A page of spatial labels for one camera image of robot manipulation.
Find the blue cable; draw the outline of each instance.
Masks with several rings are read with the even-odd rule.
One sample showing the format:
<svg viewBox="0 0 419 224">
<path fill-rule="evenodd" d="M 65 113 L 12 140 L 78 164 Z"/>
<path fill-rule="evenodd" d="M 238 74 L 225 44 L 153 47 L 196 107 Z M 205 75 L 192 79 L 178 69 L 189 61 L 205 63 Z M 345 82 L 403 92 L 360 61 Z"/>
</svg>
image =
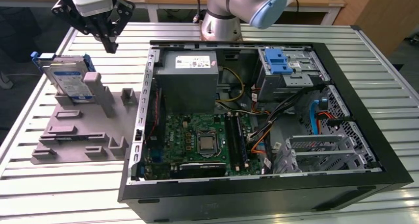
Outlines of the blue cable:
<svg viewBox="0 0 419 224">
<path fill-rule="evenodd" d="M 312 125 L 313 134 L 319 134 L 319 129 L 315 124 L 315 108 L 319 105 L 319 100 L 313 100 L 309 105 L 309 123 Z"/>
</svg>

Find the barcode sticker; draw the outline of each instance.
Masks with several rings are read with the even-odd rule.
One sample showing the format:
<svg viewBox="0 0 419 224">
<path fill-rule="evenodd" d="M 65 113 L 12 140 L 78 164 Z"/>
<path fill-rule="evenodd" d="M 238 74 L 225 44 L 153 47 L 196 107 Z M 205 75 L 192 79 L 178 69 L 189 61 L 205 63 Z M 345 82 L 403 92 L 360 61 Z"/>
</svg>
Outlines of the barcode sticker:
<svg viewBox="0 0 419 224">
<path fill-rule="evenodd" d="M 297 61 L 288 62 L 288 66 L 289 67 L 300 67 L 300 62 L 297 62 Z"/>
<path fill-rule="evenodd" d="M 271 163 L 271 161 L 268 160 L 267 157 L 264 157 L 263 163 L 264 163 L 264 165 L 271 169 L 272 163 Z"/>
<path fill-rule="evenodd" d="M 177 56 L 176 69 L 210 68 L 209 56 Z"/>
<path fill-rule="evenodd" d="M 257 102 L 257 94 L 255 94 L 255 93 L 250 94 L 250 100 L 253 102 Z"/>
</svg>

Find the metal table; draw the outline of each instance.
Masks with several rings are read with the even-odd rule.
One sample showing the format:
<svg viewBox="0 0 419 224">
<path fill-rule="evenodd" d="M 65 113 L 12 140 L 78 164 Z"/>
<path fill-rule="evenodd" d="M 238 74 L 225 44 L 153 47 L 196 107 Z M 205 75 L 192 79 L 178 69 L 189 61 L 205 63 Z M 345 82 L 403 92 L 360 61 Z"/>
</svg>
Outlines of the metal table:
<svg viewBox="0 0 419 224">
<path fill-rule="evenodd" d="M 380 193 L 333 212 L 297 213 L 197 223 L 415 223 L 419 222 L 419 96 L 391 67 L 363 32 L 348 26 L 276 25 L 257 30 L 242 25 L 246 41 L 323 42 L 383 130 L 415 180 L 401 190 Z M 149 40 L 197 40 L 192 24 L 130 23 L 117 38 L 116 54 L 102 51 L 92 36 L 69 30 L 57 54 L 86 52 L 110 90 L 140 89 Z M 133 211 L 116 202 L 122 161 L 32 165 L 37 138 L 56 100 L 41 77 L 0 147 L 1 224 L 140 223 Z"/>
</svg>

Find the sticker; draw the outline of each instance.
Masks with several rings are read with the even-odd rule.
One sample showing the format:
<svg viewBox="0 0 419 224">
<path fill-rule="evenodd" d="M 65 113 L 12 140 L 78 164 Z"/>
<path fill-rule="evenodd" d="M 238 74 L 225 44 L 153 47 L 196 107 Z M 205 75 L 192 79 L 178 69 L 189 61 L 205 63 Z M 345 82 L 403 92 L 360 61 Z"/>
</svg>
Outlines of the sticker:
<svg viewBox="0 0 419 224">
<path fill-rule="evenodd" d="M 273 145 L 272 149 L 280 149 L 280 146 L 281 146 L 281 143 L 275 142 L 275 145 Z"/>
<path fill-rule="evenodd" d="M 85 101 L 92 98 L 90 90 L 82 82 L 82 75 L 78 71 L 54 71 L 53 75 L 62 91 L 72 99 Z"/>
<path fill-rule="evenodd" d="M 255 93 L 250 94 L 250 100 L 253 102 L 257 102 L 257 94 L 255 94 Z"/>
<path fill-rule="evenodd" d="M 209 56 L 177 56 L 176 69 L 201 69 L 210 68 Z"/>
<path fill-rule="evenodd" d="M 300 67 L 300 62 L 297 62 L 297 61 L 292 61 L 292 62 L 288 62 L 288 66 L 289 67 Z"/>
<path fill-rule="evenodd" d="M 264 163 L 264 165 L 271 169 L 272 163 L 271 163 L 271 161 L 268 160 L 267 157 L 264 157 L 263 163 Z"/>
</svg>

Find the blue drive bay latch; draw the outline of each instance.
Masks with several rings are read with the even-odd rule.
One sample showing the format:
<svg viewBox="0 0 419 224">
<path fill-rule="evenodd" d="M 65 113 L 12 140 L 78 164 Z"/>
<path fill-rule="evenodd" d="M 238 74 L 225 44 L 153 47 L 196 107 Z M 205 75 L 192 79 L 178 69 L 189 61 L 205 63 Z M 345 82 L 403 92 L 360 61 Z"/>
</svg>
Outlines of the blue drive bay latch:
<svg viewBox="0 0 419 224">
<path fill-rule="evenodd" d="M 264 49 L 264 58 L 271 67 L 271 74 L 289 75 L 293 70 L 288 67 L 287 56 L 281 53 L 280 49 Z"/>
</svg>

